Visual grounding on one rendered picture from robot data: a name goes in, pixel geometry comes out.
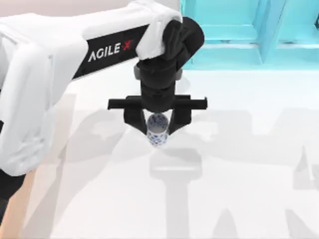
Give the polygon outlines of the light blue rack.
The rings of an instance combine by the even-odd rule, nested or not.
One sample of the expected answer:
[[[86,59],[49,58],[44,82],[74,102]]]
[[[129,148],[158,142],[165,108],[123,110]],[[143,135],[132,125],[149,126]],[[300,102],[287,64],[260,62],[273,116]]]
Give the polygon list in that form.
[[[187,70],[319,71],[319,0],[179,0],[204,45]]]

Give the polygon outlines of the blue and white patterned cup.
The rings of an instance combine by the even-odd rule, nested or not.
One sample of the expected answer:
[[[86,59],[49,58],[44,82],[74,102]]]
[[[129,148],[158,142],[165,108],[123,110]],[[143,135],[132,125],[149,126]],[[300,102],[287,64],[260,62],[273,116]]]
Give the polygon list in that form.
[[[154,147],[166,143],[168,138],[168,118],[162,113],[154,113],[147,120],[147,137]]]

